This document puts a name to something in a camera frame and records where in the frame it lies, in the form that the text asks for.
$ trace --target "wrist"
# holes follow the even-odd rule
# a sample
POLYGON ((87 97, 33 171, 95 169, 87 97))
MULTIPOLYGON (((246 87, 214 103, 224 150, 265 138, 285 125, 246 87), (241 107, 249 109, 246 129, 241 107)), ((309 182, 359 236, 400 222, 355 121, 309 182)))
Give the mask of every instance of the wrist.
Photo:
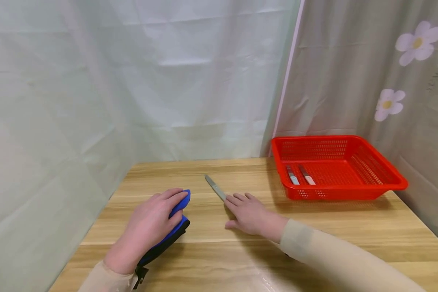
POLYGON ((133 274, 136 265, 147 250, 131 246, 124 236, 112 245, 104 258, 105 265, 117 274, 133 274))
POLYGON ((279 244, 287 222, 289 222, 289 218, 269 212, 264 218, 260 235, 265 239, 279 244))

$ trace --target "curtain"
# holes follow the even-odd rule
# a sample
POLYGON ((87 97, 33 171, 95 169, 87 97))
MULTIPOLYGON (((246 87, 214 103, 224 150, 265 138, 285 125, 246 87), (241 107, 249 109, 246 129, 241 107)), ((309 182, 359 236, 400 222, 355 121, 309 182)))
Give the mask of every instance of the curtain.
POLYGON ((134 163, 259 156, 298 4, 0 0, 0 291, 46 291, 134 163))
POLYGON ((273 103, 262 155, 273 129, 362 136, 407 178, 399 196, 438 236, 438 0, 303 7, 287 90, 273 103))

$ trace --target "yellow flower center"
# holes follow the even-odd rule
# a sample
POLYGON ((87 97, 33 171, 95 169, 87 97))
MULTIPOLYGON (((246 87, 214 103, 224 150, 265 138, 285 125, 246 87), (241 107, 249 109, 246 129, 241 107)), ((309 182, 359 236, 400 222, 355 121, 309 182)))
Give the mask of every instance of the yellow flower center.
POLYGON ((392 101, 385 101, 383 102, 383 104, 381 105, 385 110, 387 110, 388 108, 391 107, 391 105, 393 104, 392 101))
POLYGON ((423 43, 422 38, 421 38, 421 37, 418 37, 418 38, 416 38, 415 41, 413 42, 412 46, 414 47, 414 49, 418 49, 418 48, 421 47, 422 43, 423 43))

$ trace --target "white flower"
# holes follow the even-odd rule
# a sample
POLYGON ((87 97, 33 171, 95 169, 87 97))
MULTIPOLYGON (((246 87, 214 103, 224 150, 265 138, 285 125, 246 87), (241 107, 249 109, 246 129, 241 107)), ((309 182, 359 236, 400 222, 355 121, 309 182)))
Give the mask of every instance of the white flower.
POLYGON ((403 105, 398 101, 405 96, 406 93, 402 90, 397 92, 394 92, 392 89, 381 90, 380 99, 376 105, 375 120, 382 122, 389 114, 399 114, 402 111, 403 105))
POLYGON ((438 26, 430 28, 430 22, 422 21, 417 25, 414 34, 401 34, 397 38, 395 48, 405 52, 399 59, 401 66, 407 66, 413 59, 423 61, 434 51, 432 43, 438 40, 438 26))

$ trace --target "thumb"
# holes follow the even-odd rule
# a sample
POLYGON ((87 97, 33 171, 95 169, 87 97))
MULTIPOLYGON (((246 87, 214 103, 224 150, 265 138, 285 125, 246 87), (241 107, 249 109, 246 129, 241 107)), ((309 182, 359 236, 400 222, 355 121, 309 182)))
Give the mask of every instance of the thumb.
POLYGON ((238 230, 240 229, 240 227, 238 227, 238 221, 237 220, 231 220, 231 221, 226 222, 225 228, 226 229, 233 229, 233 228, 235 228, 235 229, 238 229, 238 230))

